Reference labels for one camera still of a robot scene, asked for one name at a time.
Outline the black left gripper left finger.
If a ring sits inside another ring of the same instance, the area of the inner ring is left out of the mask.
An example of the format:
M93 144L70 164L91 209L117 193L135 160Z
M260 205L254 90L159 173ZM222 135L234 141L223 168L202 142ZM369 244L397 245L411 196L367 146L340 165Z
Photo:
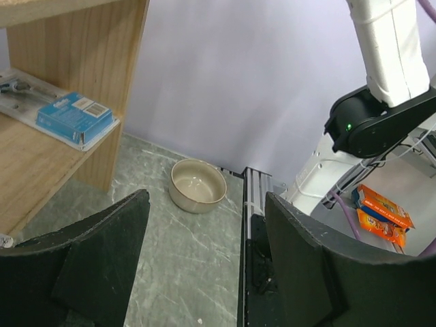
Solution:
M122 326L149 219L139 189L56 232L1 250L1 325L59 326L75 311Z

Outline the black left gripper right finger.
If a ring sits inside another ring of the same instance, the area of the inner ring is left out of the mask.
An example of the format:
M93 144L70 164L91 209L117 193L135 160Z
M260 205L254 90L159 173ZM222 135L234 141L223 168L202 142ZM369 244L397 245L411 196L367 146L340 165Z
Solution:
M266 229L287 326L434 326L435 257L353 239L266 194Z

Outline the blue razor blister pack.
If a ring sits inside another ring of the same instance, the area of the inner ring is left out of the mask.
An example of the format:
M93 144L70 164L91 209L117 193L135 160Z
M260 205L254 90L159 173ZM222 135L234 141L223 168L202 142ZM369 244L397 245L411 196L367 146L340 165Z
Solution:
M108 107L13 68L1 72L1 113L82 152L119 124Z

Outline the wooden two-tier shelf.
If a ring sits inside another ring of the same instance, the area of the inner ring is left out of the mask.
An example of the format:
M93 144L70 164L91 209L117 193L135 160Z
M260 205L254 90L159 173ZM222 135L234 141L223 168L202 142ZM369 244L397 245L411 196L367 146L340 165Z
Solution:
M147 0L2 1L10 65L111 108L124 121ZM1 117L1 232L23 229L70 179L108 191L123 125L87 152Z

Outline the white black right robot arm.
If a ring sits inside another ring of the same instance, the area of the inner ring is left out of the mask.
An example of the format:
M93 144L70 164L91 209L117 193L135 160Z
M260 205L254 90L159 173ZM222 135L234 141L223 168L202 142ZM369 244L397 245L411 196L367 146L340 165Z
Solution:
M305 214L353 187L435 113L415 1L349 1L367 83L339 98L316 150L284 193Z

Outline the orange razor boxes background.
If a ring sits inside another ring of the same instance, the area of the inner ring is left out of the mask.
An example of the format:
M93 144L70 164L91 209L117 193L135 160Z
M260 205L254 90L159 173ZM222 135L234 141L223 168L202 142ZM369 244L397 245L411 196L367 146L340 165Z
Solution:
M361 228L401 248L406 246L406 233L415 228L407 211L363 184L352 191L352 199Z

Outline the beige ceramic bowl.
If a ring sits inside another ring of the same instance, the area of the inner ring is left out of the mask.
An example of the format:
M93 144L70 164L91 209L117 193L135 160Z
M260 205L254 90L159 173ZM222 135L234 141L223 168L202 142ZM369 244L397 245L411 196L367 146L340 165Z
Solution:
M228 185L218 168L199 159L182 159L170 171L170 198L182 210L203 214L225 198Z

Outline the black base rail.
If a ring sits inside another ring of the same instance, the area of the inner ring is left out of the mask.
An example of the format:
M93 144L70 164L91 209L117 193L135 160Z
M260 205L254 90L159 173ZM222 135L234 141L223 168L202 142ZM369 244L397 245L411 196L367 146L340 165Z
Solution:
M284 326L283 305L275 278L265 216L252 216L251 239L247 239L245 228L243 209L236 325Z

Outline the aluminium frame rail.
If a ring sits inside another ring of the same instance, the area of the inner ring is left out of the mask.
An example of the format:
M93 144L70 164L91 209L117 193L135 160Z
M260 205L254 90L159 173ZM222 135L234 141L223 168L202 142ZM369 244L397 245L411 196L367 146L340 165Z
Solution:
M262 218L265 216L265 197L269 191L273 191L271 175L254 168L245 168L243 209L247 239L251 239L252 236L252 216L259 215Z

